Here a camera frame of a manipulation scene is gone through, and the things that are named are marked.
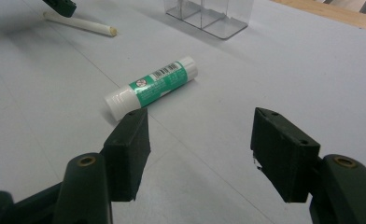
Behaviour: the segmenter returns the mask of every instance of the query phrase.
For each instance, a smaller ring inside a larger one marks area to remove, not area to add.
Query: light blue surface
[[[116,223],[311,223],[284,204],[249,149],[256,106],[278,111],[331,153],[366,164],[366,30],[269,1],[220,41],[163,1],[76,1],[106,37],[44,21],[38,0],[0,1],[0,189],[22,200],[99,151],[117,125],[103,98],[191,56],[199,76],[148,107],[152,152],[136,202]]]

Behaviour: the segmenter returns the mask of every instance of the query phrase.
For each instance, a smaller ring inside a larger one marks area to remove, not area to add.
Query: transparent box
[[[254,0],[163,0],[165,13],[221,39],[247,28]]]

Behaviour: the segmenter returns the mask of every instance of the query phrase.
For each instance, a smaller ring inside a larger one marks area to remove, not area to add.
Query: green object
[[[181,63],[176,62],[136,80],[130,87],[144,107],[187,81],[187,71]]]
[[[43,0],[61,16],[70,18],[76,10],[76,3],[70,0]]]

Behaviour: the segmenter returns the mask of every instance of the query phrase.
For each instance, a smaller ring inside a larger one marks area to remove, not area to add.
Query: glue stick label
[[[130,84],[142,107],[187,82],[187,72],[176,62]]]

